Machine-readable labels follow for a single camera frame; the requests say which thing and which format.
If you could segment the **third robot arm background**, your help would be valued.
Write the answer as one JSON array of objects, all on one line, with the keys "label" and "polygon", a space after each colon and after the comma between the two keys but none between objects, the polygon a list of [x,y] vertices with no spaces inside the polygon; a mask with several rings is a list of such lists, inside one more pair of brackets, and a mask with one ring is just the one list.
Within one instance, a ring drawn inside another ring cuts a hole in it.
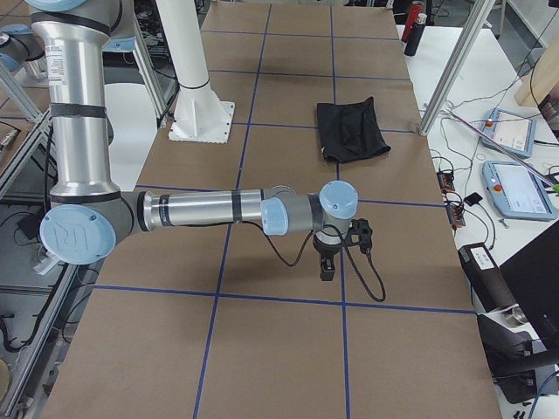
[{"label": "third robot arm background", "polygon": [[1,28],[1,64],[12,75],[24,70],[34,82],[47,80],[45,49],[25,24],[8,24]]}]

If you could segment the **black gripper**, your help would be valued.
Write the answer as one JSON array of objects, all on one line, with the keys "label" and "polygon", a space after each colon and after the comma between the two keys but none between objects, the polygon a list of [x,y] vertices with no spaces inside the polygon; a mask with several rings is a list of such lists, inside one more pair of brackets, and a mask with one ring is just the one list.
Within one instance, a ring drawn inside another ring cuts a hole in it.
[{"label": "black gripper", "polygon": [[319,238],[315,237],[313,239],[313,246],[320,256],[321,281],[333,281],[335,275],[335,255],[340,252],[342,243],[325,244]]}]

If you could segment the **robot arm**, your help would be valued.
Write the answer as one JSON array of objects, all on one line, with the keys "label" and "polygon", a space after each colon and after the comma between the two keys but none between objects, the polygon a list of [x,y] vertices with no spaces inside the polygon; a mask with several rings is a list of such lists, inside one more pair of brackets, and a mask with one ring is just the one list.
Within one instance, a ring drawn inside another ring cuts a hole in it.
[{"label": "robot arm", "polygon": [[[358,195],[332,181],[299,196],[288,187],[157,195],[136,190],[155,138],[131,121],[122,91],[105,88],[103,53],[135,47],[140,32],[130,1],[32,1],[32,29],[43,39],[58,180],[39,227],[47,253],[91,264],[125,238],[161,227],[254,223],[268,236],[306,231],[321,257],[321,278],[356,233]],[[124,126],[111,125],[120,116]]]}]

